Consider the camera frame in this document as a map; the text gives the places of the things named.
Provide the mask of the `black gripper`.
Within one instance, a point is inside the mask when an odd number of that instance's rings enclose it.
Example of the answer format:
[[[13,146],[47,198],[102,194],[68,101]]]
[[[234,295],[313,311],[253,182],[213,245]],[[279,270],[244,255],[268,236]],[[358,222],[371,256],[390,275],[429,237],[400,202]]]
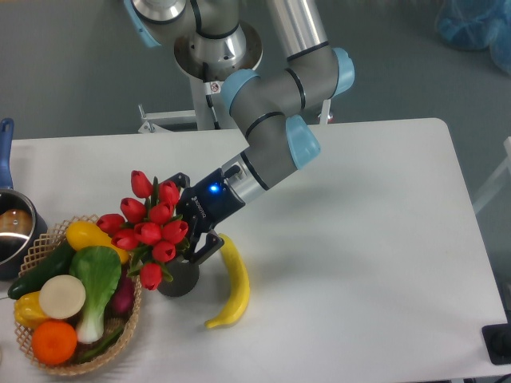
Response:
[[[188,238],[199,238],[218,223],[245,206],[245,202],[234,192],[221,168],[207,175],[195,185],[183,172],[167,178],[181,192],[176,213],[188,224]],[[207,233],[204,245],[199,250],[191,247],[184,258],[192,264],[202,264],[224,245],[217,233]]]

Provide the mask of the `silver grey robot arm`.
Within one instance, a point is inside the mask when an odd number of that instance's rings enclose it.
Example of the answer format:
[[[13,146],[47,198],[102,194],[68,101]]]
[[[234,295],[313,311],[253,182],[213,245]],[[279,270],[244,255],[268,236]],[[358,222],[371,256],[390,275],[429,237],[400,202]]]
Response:
[[[181,174],[177,212],[189,225],[184,259],[199,264],[222,246],[215,225],[312,161],[319,143],[301,112],[354,83],[348,53],[329,44],[313,1],[270,1],[267,8],[287,68],[262,78],[258,34],[240,20],[237,1],[127,1],[148,46],[170,45],[176,62],[206,97],[220,86],[224,109],[248,146],[195,185]]]

